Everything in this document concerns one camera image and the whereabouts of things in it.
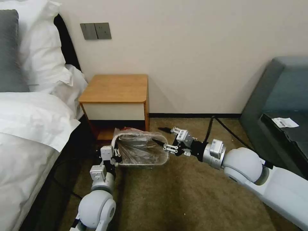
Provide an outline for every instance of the wooden nightstand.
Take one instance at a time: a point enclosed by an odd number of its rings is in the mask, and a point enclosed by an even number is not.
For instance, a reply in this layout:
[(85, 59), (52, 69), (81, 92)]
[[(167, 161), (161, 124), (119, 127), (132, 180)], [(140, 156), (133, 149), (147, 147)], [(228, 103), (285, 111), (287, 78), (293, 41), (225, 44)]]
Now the wooden nightstand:
[(95, 75), (79, 102), (99, 141), (112, 140), (115, 127), (149, 130), (145, 74)]

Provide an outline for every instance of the gray switch panel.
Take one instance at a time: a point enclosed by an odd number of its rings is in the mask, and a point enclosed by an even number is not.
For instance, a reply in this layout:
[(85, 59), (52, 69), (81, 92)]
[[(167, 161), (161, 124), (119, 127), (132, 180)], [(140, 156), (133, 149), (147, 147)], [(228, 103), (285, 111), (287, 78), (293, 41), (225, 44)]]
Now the gray switch panel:
[(95, 23), (95, 29), (98, 39), (111, 39), (109, 23)]
[(80, 27), (85, 40), (97, 39), (94, 23), (81, 23)]

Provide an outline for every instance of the black cable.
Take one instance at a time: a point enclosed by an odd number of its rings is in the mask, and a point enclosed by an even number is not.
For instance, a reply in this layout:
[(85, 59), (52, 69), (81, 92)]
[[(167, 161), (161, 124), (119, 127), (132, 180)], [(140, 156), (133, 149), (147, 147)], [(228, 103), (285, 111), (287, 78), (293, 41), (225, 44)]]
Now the black cable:
[[(75, 160), (80, 160), (80, 158), (72, 158), (72, 159), (64, 160), (64, 161), (60, 162), (59, 164), (55, 165), (53, 171), (55, 172), (60, 165), (65, 164), (66, 162), (75, 161)], [(71, 189), (69, 189), (68, 187), (61, 184), (59, 181), (57, 181), (57, 179), (55, 178), (54, 175), (52, 176), (52, 179), (60, 188), (67, 191), (68, 193), (72, 194), (73, 196), (75, 196), (79, 200), (82, 200), (82, 196), (74, 193)]]
[(206, 136), (205, 136), (203, 143), (206, 143), (209, 139), (209, 136), (210, 136), (210, 133), (211, 133), (211, 130), (212, 130), (212, 124), (213, 124), (214, 118), (215, 118), (215, 116), (212, 116), (211, 119), (210, 119), (208, 131), (206, 132)]
[(211, 133), (211, 129), (212, 129), (212, 124), (213, 124), (213, 120), (217, 120), (218, 123), (220, 123), (221, 126), (223, 126), (224, 129), (226, 129), (231, 135), (233, 135), (238, 141), (240, 141), (246, 148), (254, 151), (254, 149), (252, 147), (250, 147), (248, 144), (246, 144), (241, 138), (239, 138), (237, 135), (235, 135), (226, 125), (224, 125), (223, 122), (220, 121), (220, 119), (216, 118), (216, 116), (212, 116), (211, 117), (211, 120), (210, 120), (210, 123), (209, 123), (209, 127), (208, 127), (208, 130), (207, 130), (207, 133), (206, 133), (206, 137), (204, 139), (204, 142), (207, 142), (209, 136), (210, 136), (210, 133)]

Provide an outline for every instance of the nightstand drawer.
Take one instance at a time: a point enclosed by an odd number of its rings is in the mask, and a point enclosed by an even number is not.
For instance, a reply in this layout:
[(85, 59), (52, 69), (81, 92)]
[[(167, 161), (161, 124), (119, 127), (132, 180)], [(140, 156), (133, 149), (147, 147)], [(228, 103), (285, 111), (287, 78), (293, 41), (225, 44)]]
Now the nightstand drawer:
[(144, 120), (144, 104), (86, 104), (89, 120)]

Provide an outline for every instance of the barcode sticker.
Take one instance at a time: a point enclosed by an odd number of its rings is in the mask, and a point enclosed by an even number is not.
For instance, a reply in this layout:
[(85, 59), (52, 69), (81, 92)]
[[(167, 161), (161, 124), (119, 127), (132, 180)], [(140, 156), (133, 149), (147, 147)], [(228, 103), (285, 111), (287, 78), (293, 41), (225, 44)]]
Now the barcode sticker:
[(272, 121), (279, 127), (279, 128), (284, 128), (284, 127), (299, 127), (297, 123), (295, 123), (292, 119), (290, 118), (273, 118)]

